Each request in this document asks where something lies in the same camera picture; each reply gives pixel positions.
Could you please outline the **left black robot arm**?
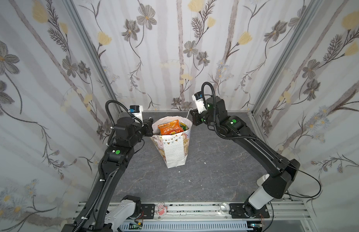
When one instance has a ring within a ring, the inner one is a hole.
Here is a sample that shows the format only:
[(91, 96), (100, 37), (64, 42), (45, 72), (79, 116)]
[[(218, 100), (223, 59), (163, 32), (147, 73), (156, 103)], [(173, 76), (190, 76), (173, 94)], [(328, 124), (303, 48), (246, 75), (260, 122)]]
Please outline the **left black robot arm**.
[(108, 147), (98, 164), (98, 180), (73, 223), (65, 224), (64, 232), (118, 232), (128, 218), (143, 215), (139, 197), (125, 196), (117, 208), (108, 210), (119, 180), (135, 155), (135, 145), (144, 137), (153, 136), (153, 119), (135, 116), (121, 102), (108, 100), (106, 112), (111, 121)]

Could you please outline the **green Fox's candy bag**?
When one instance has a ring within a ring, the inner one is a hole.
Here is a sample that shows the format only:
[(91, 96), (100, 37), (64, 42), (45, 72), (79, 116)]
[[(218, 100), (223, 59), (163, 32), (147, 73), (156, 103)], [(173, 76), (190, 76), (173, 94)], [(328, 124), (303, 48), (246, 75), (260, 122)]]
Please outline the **green Fox's candy bag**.
[(186, 124), (182, 123), (182, 122), (180, 122), (179, 125), (184, 131), (187, 131), (189, 129), (189, 127)]

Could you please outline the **white paper bag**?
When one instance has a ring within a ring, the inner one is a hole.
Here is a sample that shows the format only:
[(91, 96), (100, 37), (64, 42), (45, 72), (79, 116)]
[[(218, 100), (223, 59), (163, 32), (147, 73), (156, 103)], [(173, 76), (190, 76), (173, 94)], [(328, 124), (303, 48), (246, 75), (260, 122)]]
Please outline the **white paper bag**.
[[(186, 129), (175, 134), (163, 135), (159, 126), (173, 121), (178, 121), (180, 127), (185, 125)], [(167, 168), (185, 165), (189, 154), (192, 125), (191, 120), (182, 116), (166, 116), (153, 123), (153, 136), (150, 139), (162, 156)]]

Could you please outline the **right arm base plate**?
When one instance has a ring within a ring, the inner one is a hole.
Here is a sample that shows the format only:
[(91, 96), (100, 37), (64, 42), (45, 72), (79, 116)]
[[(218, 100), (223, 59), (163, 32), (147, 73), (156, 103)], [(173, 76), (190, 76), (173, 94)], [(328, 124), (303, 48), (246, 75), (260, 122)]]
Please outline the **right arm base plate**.
[(244, 203), (232, 203), (229, 204), (229, 214), (232, 219), (240, 219), (240, 218), (270, 218), (270, 214), (266, 206), (263, 206), (261, 209), (255, 209), (251, 205)]

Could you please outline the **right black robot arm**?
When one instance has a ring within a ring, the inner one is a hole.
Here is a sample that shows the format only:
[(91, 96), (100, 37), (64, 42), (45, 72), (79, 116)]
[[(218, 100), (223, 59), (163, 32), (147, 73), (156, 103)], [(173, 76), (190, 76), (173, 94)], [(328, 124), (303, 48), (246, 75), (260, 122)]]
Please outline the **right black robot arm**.
[(230, 116), (225, 101), (216, 96), (210, 82), (193, 95), (197, 108), (190, 110), (193, 125), (205, 124), (210, 131), (224, 140), (230, 140), (245, 149), (267, 171), (268, 178), (254, 191), (238, 210), (246, 218), (256, 217), (267, 203), (281, 199), (300, 172), (300, 163), (289, 160), (273, 150), (237, 116)]

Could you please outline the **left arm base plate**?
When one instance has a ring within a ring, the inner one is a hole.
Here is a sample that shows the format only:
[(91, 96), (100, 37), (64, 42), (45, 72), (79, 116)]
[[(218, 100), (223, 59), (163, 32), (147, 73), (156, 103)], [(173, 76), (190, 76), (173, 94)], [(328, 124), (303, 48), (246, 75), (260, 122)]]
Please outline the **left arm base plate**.
[(155, 215), (155, 204), (142, 204), (140, 208), (140, 212), (137, 216), (134, 216), (135, 220), (146, 220), (146, 219), (154, 219)]

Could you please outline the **orange chip bag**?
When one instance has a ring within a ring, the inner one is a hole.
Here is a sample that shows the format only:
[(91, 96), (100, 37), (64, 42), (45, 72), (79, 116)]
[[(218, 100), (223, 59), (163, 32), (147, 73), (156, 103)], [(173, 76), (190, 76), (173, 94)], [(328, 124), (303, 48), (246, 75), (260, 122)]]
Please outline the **orange chip bag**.
[(181, 127), (179, 120), (174, 120), (168, 123), (164, 123), (158, 126), (161, 135), (174, 135), (177, 133), (184, 132)]

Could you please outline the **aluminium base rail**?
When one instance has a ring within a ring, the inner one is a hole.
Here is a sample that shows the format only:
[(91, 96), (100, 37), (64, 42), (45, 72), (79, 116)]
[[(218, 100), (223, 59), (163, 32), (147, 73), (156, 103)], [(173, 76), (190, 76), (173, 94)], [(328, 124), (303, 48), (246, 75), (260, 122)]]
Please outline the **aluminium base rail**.
[[(229, 204), (233, 202), (165, 202), (168, 210), (161, 217), (157, 215), (158, 202), (142, 202), (141, 204), (155, 204), (154, 219), (144, 221), (226, 221), (232, 219), (229, 214)], [(301, 201), (272, 201), (266, 205), (270, 218), (240, 218), (241, 220), (257, 220), (269, 222), (271, 220), (310, 220), (311, 216)]]

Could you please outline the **white plastic bottle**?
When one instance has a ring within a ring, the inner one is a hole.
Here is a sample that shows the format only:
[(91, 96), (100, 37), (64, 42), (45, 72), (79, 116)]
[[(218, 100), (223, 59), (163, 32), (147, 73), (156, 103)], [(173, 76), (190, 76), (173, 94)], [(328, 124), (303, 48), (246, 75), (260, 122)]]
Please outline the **white plastic bottle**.
[(257, 185), (259, 186), (259, 187), (261, 187), (262, 186), (262, 184), (267, 180), (269, 178), (269, 174), (265, 174), (265, 175), (263, 175), (262, 177), (260, 177), (258, 180), (257, 180)]

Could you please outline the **pink cartoon sticker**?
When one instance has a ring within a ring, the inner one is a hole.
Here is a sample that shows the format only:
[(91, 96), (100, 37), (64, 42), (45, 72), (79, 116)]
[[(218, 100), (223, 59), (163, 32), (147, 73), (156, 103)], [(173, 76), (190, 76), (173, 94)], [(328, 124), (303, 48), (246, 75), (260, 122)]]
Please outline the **pink cartoon sticker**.
[(165, 215), (167, 213), (167, 206), (165, 205), (165, 203), (160, 203), (157, 205), (157, 215), (159, 217)]

